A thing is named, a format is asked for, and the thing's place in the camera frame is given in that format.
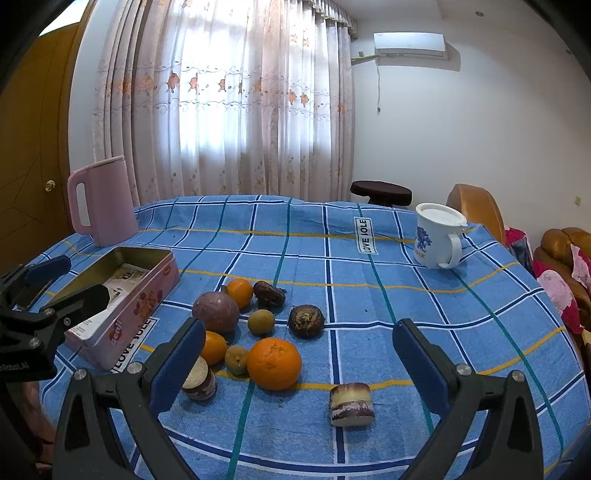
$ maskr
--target mug lid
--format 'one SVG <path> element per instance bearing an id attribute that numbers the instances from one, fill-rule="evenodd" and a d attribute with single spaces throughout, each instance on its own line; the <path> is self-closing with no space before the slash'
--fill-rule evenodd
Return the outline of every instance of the mug lid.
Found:
<path id="1" fill-rule="evenodd" d="M 417 213 L 427 220 L 443 226 L 468 226 L 466 217 L 446 205 L 438 203 L 421 203 L 417 205 Z"/>

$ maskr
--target curtain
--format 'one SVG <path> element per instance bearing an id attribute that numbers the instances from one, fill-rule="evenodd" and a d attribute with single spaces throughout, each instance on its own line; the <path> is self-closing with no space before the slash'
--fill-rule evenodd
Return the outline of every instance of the curtain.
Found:
<path id="1" fill-rule="evenodd" d="M 119 0 L 95 160 L 136 205 L 185 195 L 346 200 L 355 23 L 329 0 Z"/>

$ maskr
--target yellow stripe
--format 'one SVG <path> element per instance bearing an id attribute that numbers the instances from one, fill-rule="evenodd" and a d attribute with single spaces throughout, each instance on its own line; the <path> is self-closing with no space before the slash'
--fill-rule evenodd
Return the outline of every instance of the yellow stripe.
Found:
<path id="1" fill-rule="evenodd" d="M 265 232 L 261 230 L 214 230 L 209 228 L 183 228 L 179 226 L 174 226 L 168 228 L 166 230 L 181 230 L 183 232 L 221 232 L 221 233 L 238 233 L 240 235 L 271 235 L 271 236 L 285 236 L 285 232 Z M 470 233 L 473 231 L 473 228 L 469 228 L 467 230 L 463 230 L 462 233 Z M 164 232 L 165 229 L 162 228 L 147 228 L 144 230 L 140 230 L 140 232 Z M 325 233 L 292 233 L 290 232 L 290 236 L 302 236 L 306 238 L 347 238 L 347 239 L 355 239 L 357 238 L 355 235 L 331 235 Z M 376 240 L 386 240 L 386 241 L 394 241 L 394 242 L 402 242 L 405 244 L 412 244 L 414 243 L 414 238 L 394 238 L 391 236 L 385 235 L 377 235 L 374 237 Z"/>
<path id="2" fill-rule="evenodd" d="M 74 245 L 72 245 L 68 240 L 64 240 L 64 243 L 68 247 L 70 247 L 70 249 L 72 249 L 76 255 L 81 255 L 83 257 L 102 257 L 103 256 L 103 255 L 99 255 L 99 254 L 94 254 L 94 255 L 83 254 L 83 253 L 79 252 L 78 249 Z"/>
<path id="3" fill-rule="evenodd" d="M 556 335 L 557 333 L 562 332 L 563 330 L 566 330 L 566 328 L 565 327 L 559 327 L 556 330 L 553 330 L 548 335 L 546 335 L 544 338 L 542 338 L 542 340 L 538 340 L 536 343 L 534 343 L 532 346 L 530 346 L 527 350 L 523 350 L 523 354 L 524 355 L 529 355 L 531 352 L 533 352 L 535 349 L 537 349 L 540 345 L 542 345 L 543 343 L 546 343 L 554 335 Z M 491 375 L 491 374 L 496 373 L 496 372 L 498 372 L 500 370 L 503 370 L 504 368 L 507 368 L 507 367 L 510 367 L 511 365 L 516 364 L 520 360 L 521 360 L 521 358 L 518 357 L 518 356 L 516 356 L 515 358 L 509 360 L 508 362 L 505 362 L 502 365 L 499 365 L 498 367 L 489 368 L 488 370 L 484 370 L 484 371 L 482 371 L 480 373 L 482 375 Z"/>
<path id="4" fill-rule="evenodd" d="M 478 280 L 470 283 L 468 286 L 469 287 L 473 287 L 474 285 L 479 284 L 480 282 L 483 282 L 489 278 L 491 278 L 493 275 L 496 275 L 497 273 L 512 267 L 513 265 L 517 265 L 519 262 L 511 262 L 507 265 L 505 265 L 504 267 L 501 268 L 497 268 L 495 271 L 489 273 L 488 275 L 479 278 Z M 209 275 L 211 277 L 230 277 L 230 278 L 243 278 L 244 280 L 248 280 L 251 282 L 257 282 L 259 280 L 264 280 L 267 283 L 272 283 L 272 280 L 269 279 L 265 279 L 265 278 L 251 278 L 251 277 L 242 277 L 239 275 L 234 275 L 231 273 L 219 273 L 219 272 L 209 272 L 206 270 L 185 270 L 185 273 L 193 273 L 193 274 L 197 274 L 197 275 Z M 280 280 L 277 283 L 283 284 L 283 285 L 298 285 L 298 286 L 304 286 L 304 287 L 369 287 L 369 288 L 381 288 L 379 285 L 372 285 L 369 283 L 310 283 L 310 282 L 298 282 L 298 281 L 291 281 L 291 280 Z M 428 293 L 461 293 L 463 291 L 466 291 L 465 287 L 462 288 L 457 288 L 455 290 L 430 290 L 427 288 L 419 288 L 419 287 L 411 287 L 409 285 L 385 285 L 384 288 L 406 288 L 409 290 L 417 290 L 417 291 L 424 291 L 424 292 L 428 292 Z"/>
<path id="5" fill-rule="evenodd" d="M 542 338 L 541 340 L 538 340 L 536 343 L 534 343 L 527 350 L 523 350 L 524 355 L 529 355 L 531 352 L 533 352 L 534 350 L 539 348 L 541 345 L 546 343 L 548 340 L 550 340 L 557 333 L 562 332 L 564 329 L 565 329 L 564 327 L 560 327 L 560 328 L 557 328 L 556 330 L 553 330 L 548 335 L 546 335 L 544 338 Z M 147 352 L 150 352 L 150 353 L 152 353 L 154 351 L 154 349 L 148 345 L 141 345 L 141 348 L 143 350 L 146 350 Z M 520 358 L 516 357 L 512 360 L 509 360 L 508 362 L 505 362 L 502 365 L 498 365 L 497 367 L 491 368 L 489 370 L 484 370 L 479 373 L 481 375 L 491 375 L 491 374 L 496 373 L 500 370 L 503 370 L 504 368 L 510 367 L 513 364 L 516 364 L 519 360 L 520 360 Z M 216 372 L 216 375 L 219 375 L 220 377 L 231 378 L 232 380 L 240 380 L 240 381 L 248 380 L 248 378 L 236 377 L 236 376 L 232 375 L 231 373 L 228 373 L 223 370 Z M 412 384 L 413 384 L 413 382 L 411 380 L 398 380 L 396 378 L 393 378 L 391 380 L 385 380 L 383 382 L 370 384 L 369 387 L 372 390 L 381 390 L 382 388 L 388 388 L 388 387 L 393 387 L 393 386 L 396 386 L 396 387 L 409 386 Z M 298 383 L 298 384 L 295 384 L 294 388 L 296 390 L 331 390 L 333 387 L 335 387 L 334 384 L 326 384 L 326 383 Z"/>

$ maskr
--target blue gripper pad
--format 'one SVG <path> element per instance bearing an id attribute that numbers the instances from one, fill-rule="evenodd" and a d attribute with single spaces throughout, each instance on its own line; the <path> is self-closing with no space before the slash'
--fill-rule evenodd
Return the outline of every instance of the blue gripper pad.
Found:
<path id="1" fill-rule="evenodd" d="M 152 414 L 157 416 L 170 410 L 204 345 L 205 325 L 189 318 L 169 342 L 159 345 L 152 353 L 150 359 L 155 357 L 156 363 L 163 362 L 151 381 L 149 407 Z M 166 358 L 159 358 L 166 353 Z"/>
<path id="2" fill-rule="evenodd" d="M 392 342 L 396 353 L 429 411 L 436 413 L 440 417 L 444 417 L 452 407 L 450 403 L 449 384 L 423 345 L 426 343 L 426 347 L 431 350 L 431 353 L 434 353 L 433 349 L 440 350 L 440 353 L 447 359 L 449 365 L 453 367 L 453 364 L 443 350 L 437 345 L 430 344 L 412 322 L 411 325 L 412 329 L 415 330 L 414 333 L 404 322 L 410 322 L 410 320 L 400 320 L 392 331 Z M 421 340 L 424 341 L 423 345 L 421 345 L 421 342 L 417 338 L 419 335 L 422 337 Z"/>
<path id="3" fill-rule="evenodd" d="M 70 259 L 62 255 L 28 267 L 25 281 L 29 285 L 44 285 L 67 274 L 72 267 Z"/>

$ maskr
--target dark stool seat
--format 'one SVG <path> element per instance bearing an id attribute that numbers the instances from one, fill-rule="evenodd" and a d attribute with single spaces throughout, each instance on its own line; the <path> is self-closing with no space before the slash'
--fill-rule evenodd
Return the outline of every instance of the dark stool seat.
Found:
<path id="1" fill-rule="evenodd" d="M 413 192 L 406 187 L 377 180 L 358 180 L 351 184 L 351 193 L 369 197 L 372 205 L 407 207 L 413 201 Z"/>

